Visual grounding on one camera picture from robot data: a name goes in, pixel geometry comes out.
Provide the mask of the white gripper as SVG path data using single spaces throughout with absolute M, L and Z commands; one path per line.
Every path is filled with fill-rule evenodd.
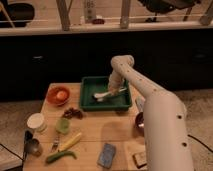
M 124 77 L 116 71 L 113 71 L 109 76 L 108 91 L 115 95 L 124 84 Z

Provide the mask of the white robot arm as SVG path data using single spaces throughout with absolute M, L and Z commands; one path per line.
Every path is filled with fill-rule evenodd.
M 186 129 L 185 104 L 133 68 L 131 55 L 114 56 L 108 89 L 115 91 L 126 79 L 145 99 L 144 138 L 148 171 L 194 171 Z

